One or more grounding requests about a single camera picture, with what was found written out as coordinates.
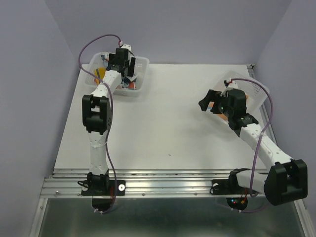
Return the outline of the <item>orange polka dot towel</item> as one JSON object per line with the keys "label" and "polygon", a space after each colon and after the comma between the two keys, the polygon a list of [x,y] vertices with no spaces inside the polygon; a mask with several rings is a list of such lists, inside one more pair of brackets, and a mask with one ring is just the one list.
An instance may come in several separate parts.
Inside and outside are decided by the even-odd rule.
{"label": "orange polka dot towel", "polygon": [[[210,104],[209,104],[209,107],[208,107],[208,109],[210,110],[213,105],[213,103],[211,102]],[[225,121],[228,121],[229,119],[226,117],[226,116],[224,116],[223,114],[215,114],[215,115],[217,115],[218,117],[220,117],[221,119],[223,119],[223,120],[225,120]]]}

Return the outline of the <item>blue patterned towel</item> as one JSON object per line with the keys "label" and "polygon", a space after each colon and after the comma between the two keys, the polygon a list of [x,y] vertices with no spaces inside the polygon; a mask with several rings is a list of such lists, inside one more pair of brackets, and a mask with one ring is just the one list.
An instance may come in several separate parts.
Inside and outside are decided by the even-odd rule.
{"label": "blue patterned towel", "polygon": [[[106,72],[108,72],[108,58],[105,58],[105,62],[107,63],[107,65],[105,66],[106,68]],[[133,76],[133,77],[128,77],[127,74],[121,74],[120,73],[120,84],[123,83],[123,82],[129,82],[129,81],[134,81],[136,79],[136,76]]]}

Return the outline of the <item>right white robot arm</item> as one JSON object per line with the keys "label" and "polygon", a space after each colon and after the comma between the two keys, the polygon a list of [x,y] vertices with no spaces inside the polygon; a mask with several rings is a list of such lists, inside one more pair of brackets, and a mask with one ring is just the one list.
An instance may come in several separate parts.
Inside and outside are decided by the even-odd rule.
{"label": "right white robot arm", "polygon": [[228,118],[230,129],[255,152],[267,170],[257,173],[249,168],[234,169],[227,179],[212,181],[212,194],[237,195],[246,189],[249,194],[263,194],[274,206],[307,197],[306,163],[290,157],[264,134],[258,120],[246,111],[244,91],[231,89],[222,93],[210,89],[198,104],[206,111],[210,103],[213,104],[210,111]]}

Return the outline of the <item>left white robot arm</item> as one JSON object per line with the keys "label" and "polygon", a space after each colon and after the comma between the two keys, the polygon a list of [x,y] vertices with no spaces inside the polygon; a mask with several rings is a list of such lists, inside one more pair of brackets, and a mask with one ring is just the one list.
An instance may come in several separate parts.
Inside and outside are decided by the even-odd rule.
{"label": "left white robot arm", "polygon": [[124,45],[109,54],[103,78],[85,70],[99,84],[82,98],[82,123],[90,144],[89,172],[86,180],[78,182],[83,196],[106,195],[111,191],[106,147],[113,121],[113,92],[124,78],[134,77],[135,61],[130,56],[130,45]]}

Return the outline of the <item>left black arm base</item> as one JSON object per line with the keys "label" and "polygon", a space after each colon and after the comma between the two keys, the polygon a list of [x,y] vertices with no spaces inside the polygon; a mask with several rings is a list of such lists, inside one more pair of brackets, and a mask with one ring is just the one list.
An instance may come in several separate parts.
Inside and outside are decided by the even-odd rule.
{"label": "left black arm base", "polygon": [[110,212],[114,207],[116,197],[124,196],[126,181],[110,179],[108,173],[105,175],[94,175],[91,172],[83,181],[77,181],[81,186],[81,195],[92,198],[92,207],[95,212],[101,214]]}

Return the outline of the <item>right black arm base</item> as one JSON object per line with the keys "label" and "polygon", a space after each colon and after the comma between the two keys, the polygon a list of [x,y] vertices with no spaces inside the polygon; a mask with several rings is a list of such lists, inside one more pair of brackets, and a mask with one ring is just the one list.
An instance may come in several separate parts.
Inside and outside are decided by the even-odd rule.
{"label": "right black arm base", "polygon": [[228,179],[213,179],[211,182],[210,193],[212,195],[227,195],[226,202],[231,209],[240,212],[246,210],[248,206],[248,188],[231,184]]}

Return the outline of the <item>white basket with towels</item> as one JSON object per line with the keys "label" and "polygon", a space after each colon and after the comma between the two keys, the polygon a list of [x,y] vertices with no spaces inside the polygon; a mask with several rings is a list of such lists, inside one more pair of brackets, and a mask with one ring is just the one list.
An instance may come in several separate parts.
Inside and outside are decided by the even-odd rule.
{"label": "white basket with towels", "polygon": [[[107,63],[105,62],[105,58],[108,58],[109,52],[99,52],[96,53],[90,63],[88,64],[86,70],[90,73],[94,73],[96,69],[104,68]],[[135,57],[135,69],[134,75],[136,79],[134,80],[135,85],[133,89],[123,88],[121,86],[117,87],[113,91],[113,95],[121,95],[121,96],[128,96],[128,97],[138,97],[140,92],[142,91],[144,81],[147,77],[147,72],[149,69],[149,60],[145,57]]]}

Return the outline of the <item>yellow grey towel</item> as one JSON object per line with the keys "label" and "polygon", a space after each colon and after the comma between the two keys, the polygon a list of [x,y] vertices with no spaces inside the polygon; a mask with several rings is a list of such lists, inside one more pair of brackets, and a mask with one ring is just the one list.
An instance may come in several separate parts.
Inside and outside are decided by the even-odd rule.
{"label": "yellow grey towel", "polygon": [[106,68],[100,67],[94,70],[94,82],[99,85],[106,74]]}

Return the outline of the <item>red white towel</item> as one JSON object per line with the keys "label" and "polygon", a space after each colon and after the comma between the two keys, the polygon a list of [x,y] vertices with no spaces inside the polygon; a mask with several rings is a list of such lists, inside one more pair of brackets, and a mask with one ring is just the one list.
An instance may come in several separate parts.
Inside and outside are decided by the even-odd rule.
{"label": "red white towel", "polygon": [[136,90],[136,83],[134,81],[123,82],[117,87],[117,89]]}

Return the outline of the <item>empty white basket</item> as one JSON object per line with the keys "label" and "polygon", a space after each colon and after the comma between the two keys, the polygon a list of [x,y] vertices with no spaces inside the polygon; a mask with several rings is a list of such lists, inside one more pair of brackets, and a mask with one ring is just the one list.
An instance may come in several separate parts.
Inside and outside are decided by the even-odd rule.
{"label": "empty white basket", "polygon": [[[237,73],[236,71],[229,70],[219,76],[215,85],[211,86],[211,89],[216,90],[216,91],[224,91],[225,90],[224,81],[235,79],[235,78],[251,80],[251,82],[237,80],[236,83],[237,83],[238,89],[243,90],[247,96],[247,102],[246,102],[247,112],[253,115],[260,123],[262,123],[259,110],[260,110],[260,107],[263,105],[264,101],[267,99],[267,95],[260,86],[253,83],[255,81],[258,84],[261,84],[260,82],[258,82],[257,80],[249,76],[245,76],[243,74]],[[269,92],[269,89],[266,86],[262,84],[261,86],[264,87]]]}

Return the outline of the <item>aluminium frame rail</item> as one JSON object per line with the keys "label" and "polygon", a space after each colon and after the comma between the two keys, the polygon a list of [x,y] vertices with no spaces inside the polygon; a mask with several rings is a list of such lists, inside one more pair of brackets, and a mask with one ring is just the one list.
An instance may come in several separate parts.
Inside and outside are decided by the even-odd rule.
{"label": "aluminium frame rail", "polygon": [[313,237],[302,201],[266,206],[251,198],[245,213],[229,209],[224,195],[210,193],[224,169],[117,171],[126,181],[109,214],[93,211],[78,181],[87,170],[56,168],[41,189],[32,237]]}

